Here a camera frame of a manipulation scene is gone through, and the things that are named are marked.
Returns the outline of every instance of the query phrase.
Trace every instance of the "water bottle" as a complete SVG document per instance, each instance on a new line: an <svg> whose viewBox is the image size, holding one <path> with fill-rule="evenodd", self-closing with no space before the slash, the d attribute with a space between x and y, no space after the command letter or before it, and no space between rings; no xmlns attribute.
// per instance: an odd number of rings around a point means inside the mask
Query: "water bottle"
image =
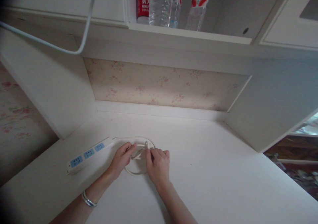
<svg viewBox="0 0 318 224"><path fill-rule="evenodd" d="M170 22L172 0L150 0L149 24L168 27Z"/></svg>
<svg viewBox="0 0 318 224"><path fill-rule="evenodd" d="M137 23L149 24L149 0L137 0Z"/></svg>
<svg viewBox="0 0 318 224"><path fill-rule="evenodd" d="M200 31L209 0L192 0L186 30Z"/></svg>
<svg viewBox="0 0 318 224"><path fill-rule="evenodd" d="M171 17L169 28L177 28L181 11L182 0L172 0Z"/></svg>

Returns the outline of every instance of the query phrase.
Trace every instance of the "hand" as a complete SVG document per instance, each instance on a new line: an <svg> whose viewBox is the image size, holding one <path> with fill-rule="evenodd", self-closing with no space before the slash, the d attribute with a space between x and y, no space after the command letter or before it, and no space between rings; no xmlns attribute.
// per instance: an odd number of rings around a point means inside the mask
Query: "hand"
<svg viewBox="0 0 318 224"><path fill-rule="evenodd" d="M136 150L136 148L137 143L134 143L134 145L132 145L130 142L127 142L126 144L118 148L110 166L107 169L107 171L112 173L114 179L117 179L121 171L129 164L131 155Z"/></svg>
<svg viewBox="0 0 318 224"><path fill-rule="evenodd" d="M156 189L167 188L169 179L170 154L168 150L146 149L147 173Z"/></svg>

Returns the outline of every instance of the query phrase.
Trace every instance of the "cabinet handle hole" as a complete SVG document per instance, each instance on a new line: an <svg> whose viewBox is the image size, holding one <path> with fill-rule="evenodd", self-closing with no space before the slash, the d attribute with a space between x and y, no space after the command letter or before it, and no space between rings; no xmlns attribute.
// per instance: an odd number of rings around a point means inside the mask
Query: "cabinet handle hole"
<svg viewBox="0 0 318 224"><path fill-rule="evenodd" d="M244 29L243 34L246 34L248 32L248 28Z"/></svg>

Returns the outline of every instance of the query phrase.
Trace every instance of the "silver bangle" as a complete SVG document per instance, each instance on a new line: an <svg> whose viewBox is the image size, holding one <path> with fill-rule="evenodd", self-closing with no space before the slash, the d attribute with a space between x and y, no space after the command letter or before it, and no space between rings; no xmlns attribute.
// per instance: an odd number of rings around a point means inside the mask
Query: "silver bangle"
<svg viewBox="0 0 318 224"><path fill-rule="evenodd" d="M86 189L84 189L84 191L82 192L82 199L84 200L84 202L87 204L87 206L89 207L96 207L97 203L93 203L87 196L86 196Z"/></svg>

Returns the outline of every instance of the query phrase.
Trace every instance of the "power strip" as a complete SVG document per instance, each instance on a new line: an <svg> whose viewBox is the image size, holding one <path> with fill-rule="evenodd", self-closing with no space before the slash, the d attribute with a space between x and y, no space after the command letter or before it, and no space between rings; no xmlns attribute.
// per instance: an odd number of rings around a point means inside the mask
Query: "power strip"
<svg viewBox="0 0 318 224"><path fill-rule="evenodd" d="M107 150L113 144L114 140L110 137L107 137L103 141L95 144L94 146L83 152L81 155L78 155L77 157L67 162L66 173L68 175L76 174L87 165L89 165L92 161L96 160L103 151Z"/></svg>

